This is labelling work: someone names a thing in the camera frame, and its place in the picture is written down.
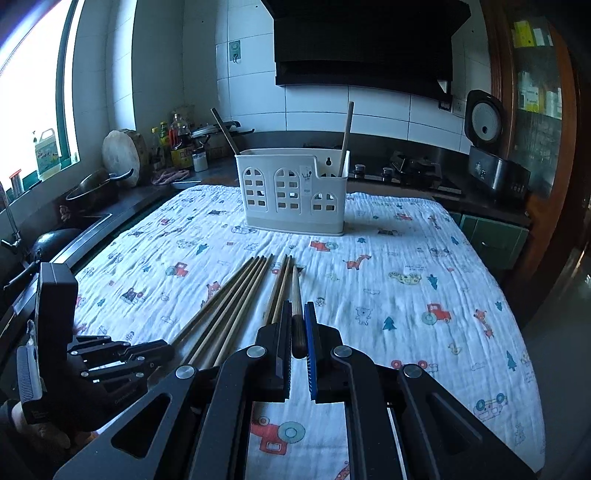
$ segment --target floor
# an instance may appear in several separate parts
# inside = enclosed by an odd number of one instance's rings
[[[591,426],[591,258],[553,291],[523,330],[546,428],[541,480],[559,479]]]

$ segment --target small jar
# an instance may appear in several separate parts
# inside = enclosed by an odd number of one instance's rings
[[[203,147],[193,150],[193,168],[195,171],[207,170],[207,155]]]

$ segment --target range hood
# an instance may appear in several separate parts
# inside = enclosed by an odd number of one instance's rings
[[[262,0],[274,19],[277,85],[353,85],[451,105],[460,0]]]

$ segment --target cabinet door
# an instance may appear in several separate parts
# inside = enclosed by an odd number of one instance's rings
[[[457,226],[460,226],[462,222],[462,214],[458,212],[449,212],[449,216],[453,218],[453,221],[456,222]]]
[[[527,239],[525,228],[464,215],[462,232],[489,270],[510,270]]]

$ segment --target chopstick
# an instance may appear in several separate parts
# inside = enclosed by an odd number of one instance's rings
[[[253,280],[251,285],[249,285],[249,288],[247,288],[247,291],[245,292],[241,301],[240,310],[238,312],[235,312],[234,318],[230,318],[230,321],[226,325],[226,328],[224,328],[215,346],[211,349],[212,353],[217,352],[213,357],[215,358],[215,360],[212,364],[203,366],[204,368],[216,367],[218,365],[221,365],[228,356],[228,350],[232,346],[234,337],[238,332],[238,329],[240,328],[242,321],[244,320],[244,318],[246,318],[246,313],[250,308],[252,300],[255,297],[259,289],[259,286],[261,285],[262,279],[265,277],[265,274],[267,273],[272,258],[273,255],[270,255],[269,258],[267,258],[267,261],[262,266],[262,269],[260,269],[257,277]]]
[[[338,178],[343,176],[345,167],[345,157],[347,156],[347,147],[349,146],[349,135],[351,133],[351,122],[353,121],[353,102],[349,102],[349,112],[347,113],[347,124],[345,126],[345,136],[343,137],[343,150],[340,152],[339,174]]]
[[[279,322],[279,319],[281,318],[281,311],[283,309],[283,297],[285,295],[285,288],[287,286],[287,282],[290,277],[292,260],[293,260],[293,257],[290,255],[289,258],[287,259],[287,266],[285,268],[285,273],[283,275],[283,279],[281,282],[281,288],[279,290],[279,295],[277,296],[277,302],[275,303],[275,311],[273,313],[271,323],[277,323],[277,322]]]
[[[308,354],[308,349],[304,331],[304,316],[301,308],[300,280],[295,265],[291,275],[291,322],[293,325],[291,352],[295,358],[304,358]]]
[[[285,274],[285,269],[287,268],[287,255],[283,255],[283,260],[281,261],[281,266],[279,268],[279,272],[277,272],[277,278],[275,279],[275,284],[273,285],[273,290],[271,292],[271,296],[269,296],[269,302],[267,303],[267,308],[265,309],[265,318],[263,325],[269,325],[273,318],[273,313],[275,312],[275,303],[277,302],[277,293],[279,292],[279,288],[281,283],[283,282],[283,275]]]
[[[232,288],[230,288],[230,290],[228,290],[228,293],[224,296],[220,304],[213,311],[211,321],[209,322],[203,333],[199,336],[199,338],[197,338],[197,341],[195,341],[195,344],[191,347],[187,355],[185,355],[182,362],[183,364],[188,363],[189,359],[191,359],[194,356],[194,353],[200,348],[201,344],[208,338],[209,332],[211,331],[212,327],[214,327],[217,324],[217,320],[231,307],[233,300],[236,296],[236,292],[238,292],[241,289],[244,281],[248,278],[248,275],[254,269],[259,260],[260,257],[254,258],[254,261],[252,261],[249,264],[249,266],[243,270],[236,283],[232,286]]]
[[[223,322],[227,322],[230,319],[232,313],[237,308],[237,302],[240,300],[242,293],[245,291],[246,287],[249,285],[252,278],[256,276],[258,270],[262,267],[264,261],[265,257],[257,257],[254,267],[248,271],[248,275],[245,277],[244,281],[241,282],[240,287],[235,291],[235,294],[232,296],[230,302],[225,306],[223,312],[218,317],[212,318],[212,321],[207,326],[207,333],[204,334],[204,337],[201,337],[202,340],[200,342],[200,345],[193,348],[194,353],[189,360],[190,365],[193,365],[196,359],[200,355],[202,355],[207,348],[209,348],[213,336],[215,335],[216,331],[220,328],[220,325],[222,325]]]
[[[236,155],[240,155],[240,150],[238,149],[236,142],[234,141],[234,139],[230,135],[230,132],[226,128],[226,125],[223,124],[222,119],[215,108],[212,108],[212,114],[213,114],[213,117],[216,119],[217,125],[222,130],[223,136],[226,137],[226,140],[228,141],[228,143],[232,147],[232,150],[234,150],[234,153]]]
[[[254,260],[253,257],[250,257],[243,266],[241,266],[236,273],[228,280],[228,282],[220,288],[213,297],[211,297],[207,303],[193,316],[191,320],[189,320],[188,324],[186,324],[182,330],[174,337],[173,341],[170,344],[177,348],[179,343],[183,341],[184,337],[191,331],[194,327],[196,327],[201,320],[205,317],[205,315],[211,310],[214,303],[216,303],[219,299],[226,295],[228,289],[232,288],[236,281],[240,278],[241,274],[244,272],[244,269],[248,267]]]

